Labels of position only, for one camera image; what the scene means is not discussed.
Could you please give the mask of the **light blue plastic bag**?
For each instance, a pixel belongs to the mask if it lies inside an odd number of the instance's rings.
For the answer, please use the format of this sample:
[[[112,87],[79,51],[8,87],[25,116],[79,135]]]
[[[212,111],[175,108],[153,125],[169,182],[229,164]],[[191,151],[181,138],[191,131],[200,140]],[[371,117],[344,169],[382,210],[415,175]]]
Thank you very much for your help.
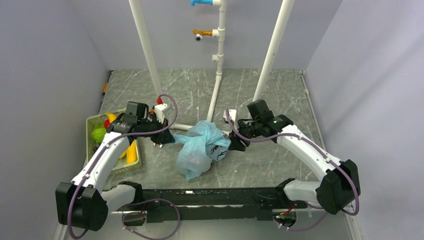
[[[215,123],[201,120],[185,135],[173,135],[176,144],[182,144],[176,159],[176,168],[189,181],[207,172],[213,162],[227,154],[231,141]]]

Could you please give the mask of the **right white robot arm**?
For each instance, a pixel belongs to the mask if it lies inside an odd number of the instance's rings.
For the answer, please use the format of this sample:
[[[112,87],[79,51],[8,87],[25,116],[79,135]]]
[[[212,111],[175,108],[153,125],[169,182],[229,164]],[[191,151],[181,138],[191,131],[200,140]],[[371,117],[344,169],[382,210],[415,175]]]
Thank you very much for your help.
[[[325,151],[287,116],[274,115],[263,99],[247,108],[250,118],[238,118],[233,109],[224,111],[224,121],[231,128],[230,151],[244,152],[251,143],[272,141],[293,153],[317,177],[317,181],[290,178],[280,183],[275,188],[275,200],[280,207],[302,201],[332,215],[359,213],[361,187],[358,167],[352,160],[340,160]]]

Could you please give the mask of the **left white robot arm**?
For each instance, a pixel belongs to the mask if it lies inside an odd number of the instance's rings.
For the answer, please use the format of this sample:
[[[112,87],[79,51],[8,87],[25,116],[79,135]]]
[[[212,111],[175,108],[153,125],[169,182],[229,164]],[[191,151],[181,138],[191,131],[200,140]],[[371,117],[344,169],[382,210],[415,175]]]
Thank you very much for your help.
[[[55,190],[58,221],[87,231],[98,231],[108,215],[123,206],[139,209],[144,203],[142,185],[123,181],[104,191],[106,180],[120,156],[138,137],[147,137],[156,145],[173,143],[169,128],[175,122],[169,115],[172,106],[158,102],[149,110],[145,103],[130,101],[125,112],[108,125],[106,134],[87,165],[69,183],[61,182]]]

